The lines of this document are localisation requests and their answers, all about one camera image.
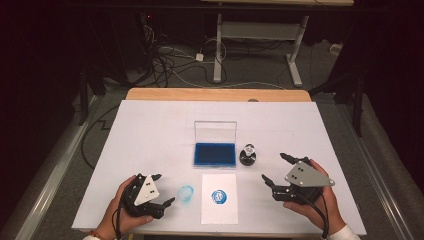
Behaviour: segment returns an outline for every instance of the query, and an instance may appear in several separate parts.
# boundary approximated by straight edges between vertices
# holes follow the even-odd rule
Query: white tabletop
[[[236,121],[236,153],[247,143],[256,147],[257,162],[246,167],[237,160],[232,170],[193,167],[194,121]],[[160,220],[133,230],[144,234],[228,236],[318,236],[321,230],[305,217],[283,208],[271,196],[261,174],[277,185],[292,165],[285,152],[308,156],[335,180],[340,211],[357,234],[366,234],[352,194],[332,148],[315,103],[128,101],[122,102],[72,228],[97,227],[116,189],[129,176],[162,174],[156,181],[161,195],[155,203],[177,197],[183,186],[194,189],[187,204],[176,199]],[[203,174],[236,176],[238,224],[201,224]]]

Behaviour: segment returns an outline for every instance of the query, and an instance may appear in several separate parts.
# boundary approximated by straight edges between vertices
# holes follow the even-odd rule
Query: blue logo
[[[227,201],[227,194],[222,190],[216,190],[212,193],[212,199],[216,204],[224,204]]]

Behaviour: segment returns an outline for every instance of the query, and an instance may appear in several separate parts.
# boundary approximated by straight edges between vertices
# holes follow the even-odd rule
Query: hand
[[[314,160],[311,159],[311,165],[318,171],[326,176],[328,173]],[[333,192],[333,189],[330,186],[323,187],[322,196],[325,198],[325,203],[327,205],[328,210],[328,222],[329,222],[329,231],[328,235],[332,235],[339,230],[341,230],[346,223],[343,221],[339,207],[337,205],[336,195]],[[325,205],[322,197],[318,198],[315,202],[315,205],[321,210],[321,212],[325,215]],[[284,202],[283,206],[288,208],[294,212],[297,212],[309,219],[315,226],[320,229],[324,228],[324,222],[322,218],[318,215],[318,213],[309,205],[300,205],[294,202]]]
[[[105,215],[103,216],[102,221],[100,222],[99,226],[96,229],[96,233],[99,234],[104,240],[109,239],[115,239],[115,230],[113,229],[112,225],[112,216],[113,216],[113,223],[116,226],[116,213],[113,214],[117,209],[119,205],[119,200],[121,199],[121,195],[124,192],[125,188],[130,185],[130,183],[136,178],[136,176],[132,176],[128,178],[125,182],[123,182],[116,192],[115,197],[110,201],[109,206],[106,209]],[[125,209],[121,209],[120,214],[120,230],[121,233],[124,234],[130,229],[144,225],[146,223],[149,223],[153,221],[152,216],[142,216],[142,217],[131,217],[128,215],[128,213],[125,211]]]

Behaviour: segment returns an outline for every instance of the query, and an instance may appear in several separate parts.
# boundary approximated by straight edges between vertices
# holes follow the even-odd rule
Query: blue ink pad
[[[227,201],[227,194],[222,190],[216,190],[212,193],[212,199],[216,204],[224,204]]]
[[[196,143],[194,165],[205,167],[235,167],[235,144]]]

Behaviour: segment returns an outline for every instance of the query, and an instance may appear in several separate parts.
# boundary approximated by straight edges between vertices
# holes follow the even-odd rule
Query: table leg
[[[215,66],[213,70],[213,81],[216,83],[221,82],[221,40],[222,40],[222,14],[218,14],[218,20],[216,24],[216,53],[215,53]]]
[[[302,23],[300,24],[299,29],[297,31],[296,41],[294,43],[293,54],[287,54],[286,55],[287,64],[289,65],[289,69],[290,69],[290,73],[292,75],[293,83],[296,87],[302,86],[302,80],[300,79],[299,71],[297,70],[295,60],[296,60],[296,56],[297,56],[297,53],[298,53],[299,48],[300,48],[300,44],[302,44],[302,38],[303,38],[303,35],[305,34],[308,19],[309,19],[309,16],[304,16],[302,18]]]

